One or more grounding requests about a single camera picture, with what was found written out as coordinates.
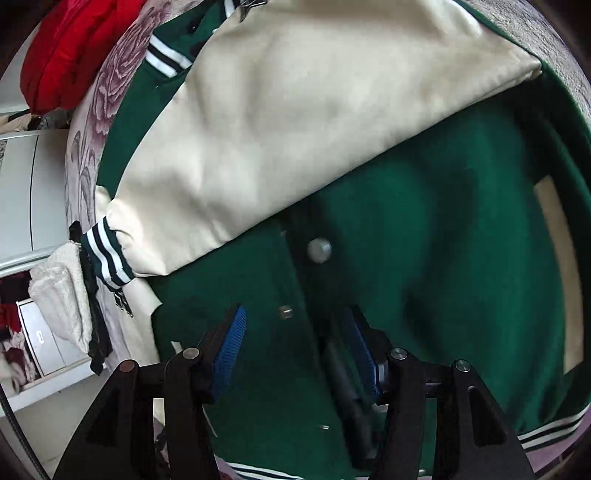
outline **red fabric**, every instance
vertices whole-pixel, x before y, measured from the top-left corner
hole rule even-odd
[[[29,298],[31,274],[26,271],[0,278],[0,300],[2,303],[16,303]]]
[[[9,348],[4,352],[4,358],[9,364],[17,364],[25,372],[25,352],[18,348]]]
[[[0,328],[2,327],[10,327],[13,332],[21,331],[21,320],[15,303],[0,304]]]
[[[111,48],[145,0],[62,0],[43,19],[21,70],[32,113],[70,109],[84,98]]]

